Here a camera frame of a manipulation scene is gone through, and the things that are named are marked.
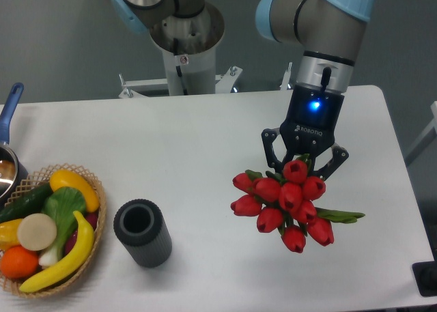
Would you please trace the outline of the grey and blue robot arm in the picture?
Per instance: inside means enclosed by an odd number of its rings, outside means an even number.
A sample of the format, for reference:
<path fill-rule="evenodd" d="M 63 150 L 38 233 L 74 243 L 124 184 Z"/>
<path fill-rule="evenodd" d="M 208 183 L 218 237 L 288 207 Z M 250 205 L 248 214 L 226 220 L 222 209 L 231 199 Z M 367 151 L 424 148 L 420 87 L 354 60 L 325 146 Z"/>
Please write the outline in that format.
<path fill-rule="evenodd" d="M 123 23 L 149 33 L 161 50 L 172 96 L 215 94 L 216 48 L 225 32 L 219 10 L 206 0 L 111 0 Z M 335 142 L 335 126 L 374 0 L 261 0 L 258 33 L 304 47 L 285 121 L 265 129 L 267 164 L 282 172 L 294 157 L 311 161 L 332 152 L 325 166 L 309 172 L 328 179 L 348 158 Z"/>

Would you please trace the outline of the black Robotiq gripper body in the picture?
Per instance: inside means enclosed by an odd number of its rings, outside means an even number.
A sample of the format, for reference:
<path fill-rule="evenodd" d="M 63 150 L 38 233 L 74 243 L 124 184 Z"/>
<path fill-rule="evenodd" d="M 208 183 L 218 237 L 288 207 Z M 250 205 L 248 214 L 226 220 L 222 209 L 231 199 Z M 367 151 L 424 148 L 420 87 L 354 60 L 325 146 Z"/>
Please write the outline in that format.
<path fill-rule="evenodd" d="M 295 86 L 285 121 L 279 132 L 286 159 L 308 154 L 317 158 L 335 143 L 335 126 L 344 96 Z"/>

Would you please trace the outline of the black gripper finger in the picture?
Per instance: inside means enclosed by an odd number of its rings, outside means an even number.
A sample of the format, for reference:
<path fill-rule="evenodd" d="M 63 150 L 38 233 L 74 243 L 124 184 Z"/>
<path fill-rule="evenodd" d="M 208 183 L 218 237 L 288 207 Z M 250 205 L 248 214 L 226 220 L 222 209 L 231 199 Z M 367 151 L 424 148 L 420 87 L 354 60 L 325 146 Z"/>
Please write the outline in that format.
<path fill-rule="evenodd" d="M 338 144 L 331 147 L 332 158 L 320 169 L 315 170 L 313 175 L 322 180 L 327 180 L 349 158 L 348 151 Z"/>
<path fill-rule="evenodd" d="M 279 128 L 266 128 L 262 131 L 262 144 L 264 147 L 264 153 L 266 155 L 267 165 L 274 169 L 276 173 L 282 173 L 286 160 L 288 158 L 288 151 L 285 151 L 284 157 L 278 159 L 275 152 L 273 143 L 281 136 Z"/>

